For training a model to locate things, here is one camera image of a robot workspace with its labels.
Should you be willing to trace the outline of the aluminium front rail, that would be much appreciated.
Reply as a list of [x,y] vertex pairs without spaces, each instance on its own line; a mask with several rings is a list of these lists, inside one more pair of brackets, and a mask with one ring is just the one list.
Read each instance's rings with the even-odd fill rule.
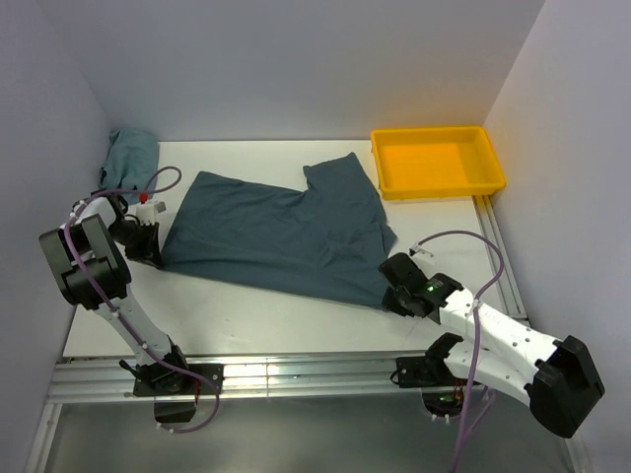
[[[414,352],[324,353],[269,356],[191,357],[188,363],[224,367],[221,398],[287,398],[390,394],[399,357]],[[47,404],[149,402],[133,395],[134,378],[119,358],[72,359],[55,366]]]

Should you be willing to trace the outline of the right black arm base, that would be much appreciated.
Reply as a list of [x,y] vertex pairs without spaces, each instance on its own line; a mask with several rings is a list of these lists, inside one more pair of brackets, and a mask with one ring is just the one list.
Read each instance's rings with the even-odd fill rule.
[[399,357],[389,381],[401,389],[420,389],[423,407],[433,421],[448,423],[461,414],[466,379],[452,375],[442,360]]

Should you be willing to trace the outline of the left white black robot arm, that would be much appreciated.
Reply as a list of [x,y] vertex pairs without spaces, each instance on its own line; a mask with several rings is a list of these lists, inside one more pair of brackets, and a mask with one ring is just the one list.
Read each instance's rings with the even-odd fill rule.
[[63,298],[105,320],[132,350],[136,365],[120,365],[147,387],[185,391],[192,369],[171,337],[158,328],[131,290],[129,261],[163,266],[156,217],[162,202],[128,213],[122,194],[95,192],[74,204],[69,222],[38,241]]

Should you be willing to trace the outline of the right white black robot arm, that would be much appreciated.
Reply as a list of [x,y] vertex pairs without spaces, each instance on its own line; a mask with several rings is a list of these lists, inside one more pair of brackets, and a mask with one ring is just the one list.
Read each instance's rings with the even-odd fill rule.
[[454,386],[471,376],[525,404],[540,425],[564,439],[575,434],[605,393],[591,353],[578,338],[537,332],[478,302],[443,273],[426,277],[404,253],[379,270],[391,300],[446,331],[423,355],[396,359],[392,380],[399,387]]

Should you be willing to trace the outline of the yellow plastic tray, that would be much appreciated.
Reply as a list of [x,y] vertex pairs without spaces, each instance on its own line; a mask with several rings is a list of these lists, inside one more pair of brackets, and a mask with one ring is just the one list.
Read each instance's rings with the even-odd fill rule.
[[489,196],[506,186],[480,126],[374,130],[371,144],[385,200]]

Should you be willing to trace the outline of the dark teal t-shirt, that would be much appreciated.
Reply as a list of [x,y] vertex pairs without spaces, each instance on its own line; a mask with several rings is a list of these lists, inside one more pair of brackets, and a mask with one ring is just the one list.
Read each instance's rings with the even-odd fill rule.
[[163,268],[380,308],[378,267],[394,247],[382,201],[355,154],[305,166],[304,191],[200,172],[162,248]]

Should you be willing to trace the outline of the light blue crumpled t-shirt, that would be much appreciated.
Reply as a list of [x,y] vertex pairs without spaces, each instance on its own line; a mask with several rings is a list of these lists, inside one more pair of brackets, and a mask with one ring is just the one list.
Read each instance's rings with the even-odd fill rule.
[[109,136],[99,188],[142,190],[157,171],[158,162],[159,144],[153,134],[133,127],[121,127]]

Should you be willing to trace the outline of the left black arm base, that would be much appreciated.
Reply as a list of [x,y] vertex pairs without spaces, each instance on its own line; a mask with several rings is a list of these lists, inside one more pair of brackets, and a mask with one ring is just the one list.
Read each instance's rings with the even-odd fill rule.
[[188,374],[169,371],[160,364],[129,370],[135,378],[133,396],[154,399],[154,418],[158,423],[175,427],[187,424],[196,414],[201,395],[221,392],[223,365],[193,364],[188,368],[206,378],[210,385]]

